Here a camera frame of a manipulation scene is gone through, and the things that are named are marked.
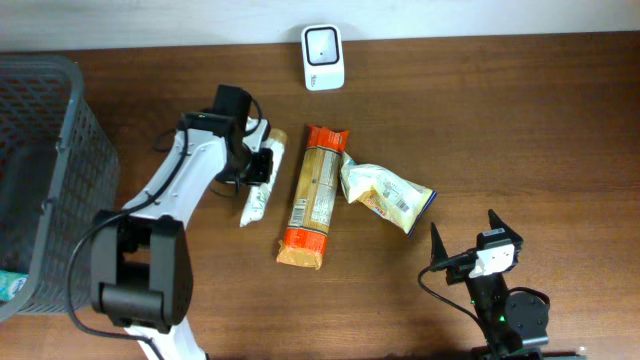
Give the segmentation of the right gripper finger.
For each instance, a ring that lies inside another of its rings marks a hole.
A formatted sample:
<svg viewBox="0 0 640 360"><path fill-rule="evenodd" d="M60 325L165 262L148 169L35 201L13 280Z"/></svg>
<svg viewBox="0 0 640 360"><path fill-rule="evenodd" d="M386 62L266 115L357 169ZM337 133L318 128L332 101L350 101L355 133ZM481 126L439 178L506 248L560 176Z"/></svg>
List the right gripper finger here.
<svg viewBox="0 0 640 360"><path fill-rule="evenodd" d="M512 234L513 229L508 226L493 209L488 210L489 225L492 231L501 229L504 233Z"/></svg>
<svg viewBox="0 0 640 360"><path fill-rule="evenodd" d="M438 265L444 261L446 261L449 256L444 247L443 241L437 229L437 226L434 222L431 223L430 227L431 232L431 264Z"/></svg>

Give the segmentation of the white tube with tan cap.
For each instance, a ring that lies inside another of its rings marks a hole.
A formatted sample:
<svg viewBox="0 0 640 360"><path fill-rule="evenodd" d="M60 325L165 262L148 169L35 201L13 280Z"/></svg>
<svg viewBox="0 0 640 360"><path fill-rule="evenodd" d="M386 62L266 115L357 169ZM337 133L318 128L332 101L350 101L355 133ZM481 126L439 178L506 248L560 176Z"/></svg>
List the white tube with tan cap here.
<svg viewBox="0 0 640 360"><path fill-rule="evenodd" d="M240 219L241 227L245 227L252 222L260 221L263 218L267 203L276 183L286 145L286 133L277 128L272 129L268 138L261 143L260 150L270 150L272 152L271 173L266 183L250 187L248 199Z"/></svg>

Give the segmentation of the yellow snack bag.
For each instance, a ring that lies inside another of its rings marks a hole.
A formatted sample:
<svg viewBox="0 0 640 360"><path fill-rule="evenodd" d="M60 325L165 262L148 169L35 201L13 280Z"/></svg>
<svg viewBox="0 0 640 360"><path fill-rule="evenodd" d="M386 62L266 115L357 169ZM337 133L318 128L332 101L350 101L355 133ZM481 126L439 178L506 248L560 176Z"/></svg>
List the yellow snack bag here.
<svg viewBox="0 0 640 360"><path fill-rule="evenodd" d="M357 164L347 153L340 166L340 181L349 204L359 202L399 227L407 236L436 199L437 192L401 178L374 164Z"/></svg>

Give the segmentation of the orange spaghetti packet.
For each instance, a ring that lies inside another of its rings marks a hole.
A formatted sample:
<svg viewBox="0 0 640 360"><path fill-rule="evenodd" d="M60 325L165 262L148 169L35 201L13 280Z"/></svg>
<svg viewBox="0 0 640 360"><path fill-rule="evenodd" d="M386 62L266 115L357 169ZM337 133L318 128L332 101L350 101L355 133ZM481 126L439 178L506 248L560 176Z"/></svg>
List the orange spaghetti packet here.
<svg viewBox="0 0 640 360"><path fill-rule="evenodd" d="M349 132L311 126L293 206L276 261L320 269Z"/></svg>

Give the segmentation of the small teal tissue pack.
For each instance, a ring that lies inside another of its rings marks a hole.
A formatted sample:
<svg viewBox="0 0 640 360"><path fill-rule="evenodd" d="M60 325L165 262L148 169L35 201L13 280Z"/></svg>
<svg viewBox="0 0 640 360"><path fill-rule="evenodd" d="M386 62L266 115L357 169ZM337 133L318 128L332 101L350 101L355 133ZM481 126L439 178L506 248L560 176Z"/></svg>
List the small teal tissue pack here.
<svg viewBox="0 0 640 360"><path fill-rule="evenodd" d="M11 301L22 289L28 279L27 274L0 271L0 301Z"/></svg>

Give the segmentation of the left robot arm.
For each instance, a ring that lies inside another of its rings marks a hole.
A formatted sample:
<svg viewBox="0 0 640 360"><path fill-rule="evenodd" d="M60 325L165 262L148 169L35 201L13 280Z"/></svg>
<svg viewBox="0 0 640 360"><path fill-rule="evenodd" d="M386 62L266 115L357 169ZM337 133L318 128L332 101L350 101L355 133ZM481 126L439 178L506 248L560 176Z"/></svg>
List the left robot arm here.
<svg viewBox="0 0 640 360"><path fill-rule="evenodd" d="M205 359L187 319L193 273L186 228L214 181L257 187L270 180L271 131L240 87L221 85L211 107L181 115L165 160L144 189L118 211L100 211L91 248L90 298L121 338L150 359Z"/></svg>

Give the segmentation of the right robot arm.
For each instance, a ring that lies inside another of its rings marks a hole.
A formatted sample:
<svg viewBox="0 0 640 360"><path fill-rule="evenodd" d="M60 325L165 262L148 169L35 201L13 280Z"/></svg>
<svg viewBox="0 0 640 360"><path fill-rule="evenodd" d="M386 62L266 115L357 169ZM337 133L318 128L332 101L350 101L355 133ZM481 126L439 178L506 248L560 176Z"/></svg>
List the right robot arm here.
<svg viewBox="0 0 640 360"><path fill-rule="evenodd" d="M524 239L493 210L490 229L476 237L476 246L450 256L435 225L431 226L431 263L419 274L444 271L449 286L463 283L474 310L432 295L465 313L478 325L486 345L471 350L474 359L540 359L549 342L550 299L537 290L507 286L504 274L518 264Z"/></svg>

